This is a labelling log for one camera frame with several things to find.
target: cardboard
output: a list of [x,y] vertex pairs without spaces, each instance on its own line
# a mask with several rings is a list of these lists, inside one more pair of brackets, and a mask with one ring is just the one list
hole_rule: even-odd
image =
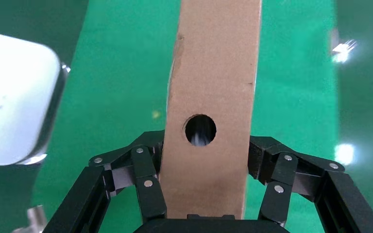
[[[260,0],[182,0],[159,177],[169,218],[243,217],[260,10]],[[216,125],[203,147],[185,133],[199,114]]]

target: cardboard strip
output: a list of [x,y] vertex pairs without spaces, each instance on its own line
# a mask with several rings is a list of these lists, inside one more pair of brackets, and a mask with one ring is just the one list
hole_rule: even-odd
[[[260,0],[182,0],[159,178],[170,218],[243,217],[260,10]],[[186,135],[196,115],[216,126],[206,146]]]

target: green surface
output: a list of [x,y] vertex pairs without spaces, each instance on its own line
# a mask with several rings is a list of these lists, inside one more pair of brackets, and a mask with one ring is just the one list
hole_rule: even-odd
[[[94,155],[165,126],[167,82],[179,1],[91,0],[49,155],[33,204],[51,217]],[[331,1],[264,1],[253,135],[333,158],[337,87],[329,57]],[[256,218],[265,187],[249,179],[246,218]],[[135,189],[113,198],[100,232],[141,224]],[[287,229],[322,232],[312,203],[292,195]]]
[[342,41],[358,43],[339,65],[339,140],[354,146],[347,172],[373,208],[373,2],[340,0],[337,13]]

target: torn cardboard edge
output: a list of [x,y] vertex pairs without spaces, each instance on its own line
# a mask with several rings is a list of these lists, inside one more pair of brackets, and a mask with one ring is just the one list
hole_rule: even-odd
[[260,0],[181,3],[159,177],[169,218],[243,217],[260,10]]

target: metal part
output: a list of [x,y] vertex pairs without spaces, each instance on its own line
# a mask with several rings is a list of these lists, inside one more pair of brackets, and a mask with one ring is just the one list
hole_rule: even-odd
[[85,167],[43,232],[98,232],[110,202],[105,182],[109,173],[103,167]]
[[288,233],[267,220],[231,220],[224,218],[154,219],[135,233]]
[[285,233],[292,192],[315,203],[328,233],[373,232],[373,211],[341,164],[295,152],[271,137],[251,137],[249,147],[249,174],[267,185],[258,220],[197,215],[166,219],[156,175],[162,142],[153,144],[151,135],[163,136],[163,132],[144,133],[138,139],[145,139],[145,143],[137,139],[128,147],[90,159],[90,167],[84,168],[44,233],[96,233],[110,197],[133,184],[144,223],[137,233]]
[[29,224],[34,229],[34,232],[42,232],[48,223],[42,205],[28,209],[27,216]]
[[27,210],[29,226],[18,228],[12,233],[42,233],[47,225],[47,219],[42,205],[35,206]]
[[279,186],[279,185],[276,185],[274,186],[274,189],[275,191],[277,191],[278,193],[283,193],[284,192],[284,188]]
[[153,185],[153,183],[150,180],[147,180],[147,181],[144,182],[145,187],[151,187],[152,185]]
[[98,163],[100,163],[100,162],[102,162],[102,158],[95,158],[95,159],[94,159],[94,163],[97,163],[97,164],[98,164]]
[[334,163],[330,163],[329,166],[332,167],[333,169],[338,169],[338,165]]

